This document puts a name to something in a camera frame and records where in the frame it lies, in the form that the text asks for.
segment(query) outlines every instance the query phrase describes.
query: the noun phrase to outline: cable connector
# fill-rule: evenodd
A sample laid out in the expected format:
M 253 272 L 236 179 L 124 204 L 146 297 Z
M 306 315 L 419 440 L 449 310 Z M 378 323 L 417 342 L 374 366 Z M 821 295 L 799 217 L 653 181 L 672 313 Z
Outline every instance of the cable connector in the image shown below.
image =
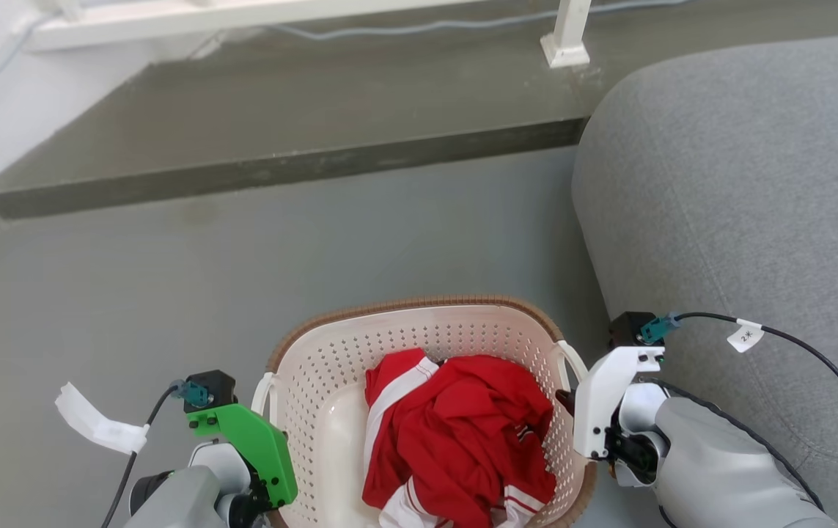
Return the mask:
M 183 398 L 194 407 L 203 408 L 213 403 L 213 397 L 207 391 L 207 387 L 195 384 L 193 381 L 174 380 L 171 387 L 174 387 L 173 397 Z
M 683 326 L 680 321 L 676 320 L 676 312 L 670 312 L 666 317 L 656 318 L 655 320 L 651 320 L 649 323 L 644 324 L 642 328 L 640 328 L 640 340 L 646 343 L 647 345 L 652 345 L 657 343 L 657 341 L 661 341 L 667 334 L 671 333 L 671 331 L 676 330 Z

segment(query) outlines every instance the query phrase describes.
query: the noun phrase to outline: gray sofa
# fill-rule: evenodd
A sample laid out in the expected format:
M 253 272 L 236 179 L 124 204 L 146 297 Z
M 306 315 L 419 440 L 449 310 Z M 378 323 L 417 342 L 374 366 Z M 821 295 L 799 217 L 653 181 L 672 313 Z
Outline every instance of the gray sofa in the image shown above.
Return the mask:
M 838 365 L 838 37 L 637 71 L 585 130 L 573 200 L 610 315 L 706 310 Z M 773 442 L 838 521 L 838 380 L 766 335 L 687 320 L 664 378 Z

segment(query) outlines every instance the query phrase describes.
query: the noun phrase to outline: gray floor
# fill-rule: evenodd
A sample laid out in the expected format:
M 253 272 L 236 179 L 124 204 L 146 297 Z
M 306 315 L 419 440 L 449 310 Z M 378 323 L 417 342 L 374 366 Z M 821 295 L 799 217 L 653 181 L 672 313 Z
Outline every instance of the gray floor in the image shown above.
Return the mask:
M 540 305 L 592 361 L 606 312 L 570 203 L 573 155 L 546 150 L 2 228 L 0 526 L 94 526 L 108 507 L 125 457 L 61 420 L 53 401 L 67 381 L 108 417 L 134 423 L 168 382 L 205 369 L 233 373 L 248 400 L 274 345 L 311 315 L 477 292 Z M 168 405 L 133 480 L 186 463 L 194 444 Z M 630 521 L 655 515 L 653 496 L 602 481 L 580 526 L 654 525 Z
M 493 20 L 557 6 L 491 0 L 301 25 Z M 590 116 L 627 74 L 698 51 L 834 36 L 838 0 L 699 0 L 592 16 L 592 64 L 575 69 L 545 63 L 539 39 L 552 27 L 329 43 L 268 31 L 206 60 L 151 67 L 0 174 L 0 217 L 572 144 L 579 127 L 559 124 Z

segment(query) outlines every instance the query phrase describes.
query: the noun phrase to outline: white wall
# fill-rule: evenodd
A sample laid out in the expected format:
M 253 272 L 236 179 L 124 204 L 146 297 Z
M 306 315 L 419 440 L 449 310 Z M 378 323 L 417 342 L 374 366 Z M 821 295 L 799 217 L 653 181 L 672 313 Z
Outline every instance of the white wall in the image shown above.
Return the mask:
M 33 6 L 30 0 L 0 0 L 0 49 L 10 42 L 16 23 L 31 17 Z M 178 43 L 194 44 L 195 39 L 175 41 L 171 49 L 178 51 Z M 152 43 L 123 43 L 20 53 L 0 76 L 0 171 L 138 73 L 159 53 L 167 54 L 168 48 L 159 51 Z

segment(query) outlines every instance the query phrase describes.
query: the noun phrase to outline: white plastic basket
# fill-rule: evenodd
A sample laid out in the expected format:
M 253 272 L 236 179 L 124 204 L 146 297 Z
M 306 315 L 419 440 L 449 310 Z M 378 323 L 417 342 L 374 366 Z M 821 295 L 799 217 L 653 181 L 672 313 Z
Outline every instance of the white plastic basket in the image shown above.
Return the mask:
M 287 434 L 298 481 L 298 498 L 269 516 L 273 525 L 378 526 L 378 511 L 359 498 L 364 374 L 384 355 L 415 347 L 433 361 L 489 354 L 521 364 L 552 401 L 556 389 L 570 390 L 566 361 L 577 380 L 587 374 L 552 321 L 513 298 L 418 298 L 308 321 L 275 350 L 252 398 L 252 410 Z M 592 497 L 595 466 L 574 452 L 572 435 L 573 418 L 557 403 L 543 445 L 556 494 L 529 526 L 568 527 Z

